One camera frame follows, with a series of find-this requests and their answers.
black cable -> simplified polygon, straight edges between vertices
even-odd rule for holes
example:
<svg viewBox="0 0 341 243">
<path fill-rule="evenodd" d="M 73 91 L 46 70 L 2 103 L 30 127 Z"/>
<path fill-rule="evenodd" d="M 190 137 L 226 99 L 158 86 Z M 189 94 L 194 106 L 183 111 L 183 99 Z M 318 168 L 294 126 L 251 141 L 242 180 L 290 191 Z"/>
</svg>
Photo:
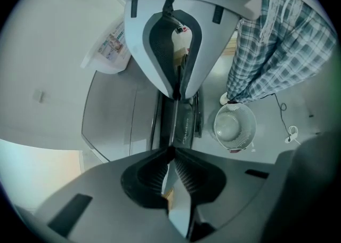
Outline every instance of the black cable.
<svg viewBox="0 0 341 243">
<path fill-rule="evenodd" d="M 284 127 L 285 127 L 285 129 L 286 129 L 286 132 L 288 133 L 289 142 L 290 142 L 290 134 L 289 134 L 289 132 L 288 132 L 288 130 L 287 130 L 287 126 L 286 126 L 286 123 L 285 123 L 284 120 L 283 120 L 283 115 L 282 115 L 283 111 L 286 111 L 286 110 L 287 110 L 287 105 L 286 105 L 285 103 L 282 103 L 282 104 L 279 105 L 277 95 L 276 95 L 275 93 L 274 93 L 273 95 L 275 95 L 275 97 L 276 97 L 276 101 L 277 101 L 278 107 L 279 107 L 280 112 L 281 112 L 281 120 L 282 120 L 282 123 L 284 124 Z"/>
</svg>

person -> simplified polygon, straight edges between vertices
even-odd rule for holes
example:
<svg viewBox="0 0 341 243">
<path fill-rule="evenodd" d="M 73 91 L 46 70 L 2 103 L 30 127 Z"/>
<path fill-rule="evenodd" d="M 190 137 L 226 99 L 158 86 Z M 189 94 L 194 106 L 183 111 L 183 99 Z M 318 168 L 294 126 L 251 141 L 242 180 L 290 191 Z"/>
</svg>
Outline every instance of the person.
<svg viewBox="0 0 341 243">
<path fill-rule="evenodd" d="M 241 19 L 221 104 L 246 103 L 317 74 L 337 35 L 326 17 L 302 0 L 262 0 L 257 20 Z"/>
</svg>

